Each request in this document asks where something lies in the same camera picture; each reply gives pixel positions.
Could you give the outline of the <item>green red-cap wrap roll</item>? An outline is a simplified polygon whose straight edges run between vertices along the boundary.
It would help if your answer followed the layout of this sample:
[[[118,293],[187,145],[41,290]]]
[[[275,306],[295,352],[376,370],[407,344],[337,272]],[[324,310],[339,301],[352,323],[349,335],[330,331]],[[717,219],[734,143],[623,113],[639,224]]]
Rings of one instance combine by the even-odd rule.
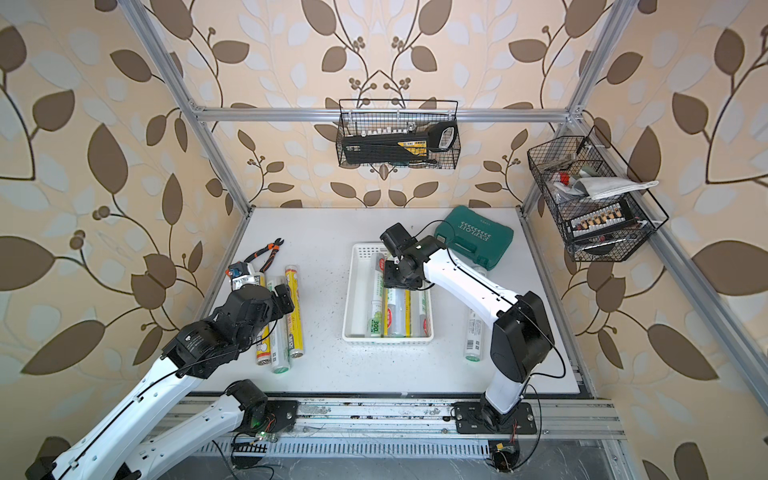
[[[390,337],[404,337],[404,290],[387,290],[387,332]]]

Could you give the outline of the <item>green grape wrap roll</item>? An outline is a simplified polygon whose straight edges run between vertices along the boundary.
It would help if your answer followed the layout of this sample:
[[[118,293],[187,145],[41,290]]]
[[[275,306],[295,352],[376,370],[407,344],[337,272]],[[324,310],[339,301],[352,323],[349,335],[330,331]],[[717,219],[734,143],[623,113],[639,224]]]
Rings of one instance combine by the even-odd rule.
[[[371,305],[368,320],[368,336],[380,338],[383,335],[383,296],[384,296],[384,263],[386,257],[379,252],[373,256]]]

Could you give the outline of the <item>white plastic perforated basket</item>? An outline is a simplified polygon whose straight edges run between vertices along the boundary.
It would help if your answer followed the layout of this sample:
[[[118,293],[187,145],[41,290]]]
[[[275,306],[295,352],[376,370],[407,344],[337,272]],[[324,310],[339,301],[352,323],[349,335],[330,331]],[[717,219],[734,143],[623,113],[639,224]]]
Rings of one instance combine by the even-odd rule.
[[[389,252],[381,243],[352,247],[342,338],[358,344],[426,344],[434,338],[431,293],[384,286]]]

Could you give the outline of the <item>white text wrap roll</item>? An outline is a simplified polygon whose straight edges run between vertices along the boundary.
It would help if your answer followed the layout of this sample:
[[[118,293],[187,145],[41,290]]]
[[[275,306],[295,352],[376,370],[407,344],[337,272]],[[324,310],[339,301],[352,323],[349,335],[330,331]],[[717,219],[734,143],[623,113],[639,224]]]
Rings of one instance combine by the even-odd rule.
[[[479,362],[482,356],[483,320],[470,311],[467,321],[464,358],[470,362]]]

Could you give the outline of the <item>yellow wrap roll group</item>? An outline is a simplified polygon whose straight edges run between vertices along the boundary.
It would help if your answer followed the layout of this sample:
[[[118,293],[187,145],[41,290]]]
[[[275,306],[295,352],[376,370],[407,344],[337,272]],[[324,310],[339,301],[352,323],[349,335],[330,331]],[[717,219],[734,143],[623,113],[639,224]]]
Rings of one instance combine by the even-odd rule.
[[[404,325],[405,325],[404,333],[405,333],[405,338],[412,337],[411,310],[412,310],[411,292],[410,292],[410,290],[405,290],[405,293],[404,293]]]

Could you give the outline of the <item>white green wrap roll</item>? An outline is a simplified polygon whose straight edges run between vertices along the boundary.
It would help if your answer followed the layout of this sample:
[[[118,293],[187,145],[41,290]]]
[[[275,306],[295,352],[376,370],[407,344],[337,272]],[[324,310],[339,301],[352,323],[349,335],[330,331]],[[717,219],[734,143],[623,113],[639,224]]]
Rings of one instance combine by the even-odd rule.
[[[429,311],[426,292],[413,291],[411,293],[411,336],[428,337]]]

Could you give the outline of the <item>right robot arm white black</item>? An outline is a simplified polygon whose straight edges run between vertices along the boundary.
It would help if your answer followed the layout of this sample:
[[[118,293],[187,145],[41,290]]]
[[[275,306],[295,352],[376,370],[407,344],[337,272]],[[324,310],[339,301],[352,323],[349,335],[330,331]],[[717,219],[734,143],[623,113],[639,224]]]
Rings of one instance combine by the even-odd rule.
[[[491,332],[489,357],[496,369],[483,395],[497,414],[516,408],[534,369],[556,348],[543,301],[529,291],[506,289],[440,246],[388,247],[384,267],[388,288],[442,288],[460,300]]]

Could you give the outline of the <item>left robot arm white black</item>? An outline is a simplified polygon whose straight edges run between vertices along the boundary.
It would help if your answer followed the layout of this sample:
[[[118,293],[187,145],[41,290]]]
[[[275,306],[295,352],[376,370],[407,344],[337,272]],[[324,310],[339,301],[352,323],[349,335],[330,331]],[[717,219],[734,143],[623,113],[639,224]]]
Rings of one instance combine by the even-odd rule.
[[[156,479],[202,446],[230,433],[274,433],[279,415],[250,380],[235,381],[210,406],[175,427],[152,430],[220,366],[257,343],[270,323],[294,310],[290,288],[246,284],[163,348],[133,390],[81,440],[44,440],[28,479]]]

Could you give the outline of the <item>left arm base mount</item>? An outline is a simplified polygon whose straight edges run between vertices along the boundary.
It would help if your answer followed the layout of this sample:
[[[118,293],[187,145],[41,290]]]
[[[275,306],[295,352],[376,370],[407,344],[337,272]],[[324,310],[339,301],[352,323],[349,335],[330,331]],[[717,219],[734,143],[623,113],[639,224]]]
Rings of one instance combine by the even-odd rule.
[[[265,400],[243,406],[236,401],[236,421],[229,432],[256,435],[257,433],[281,434],[291,432],[298,418],[299,402],[296,400]]]

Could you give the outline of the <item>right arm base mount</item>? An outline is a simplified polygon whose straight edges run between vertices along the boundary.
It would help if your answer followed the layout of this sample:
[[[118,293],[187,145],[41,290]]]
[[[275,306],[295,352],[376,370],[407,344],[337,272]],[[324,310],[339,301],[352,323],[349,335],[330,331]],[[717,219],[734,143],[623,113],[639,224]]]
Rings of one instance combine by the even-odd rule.
[[[484,401],[456,402],[452,405],[456,430],[463,435],[535,435],[538,426],[529,403],[520,402],[502,414]]]

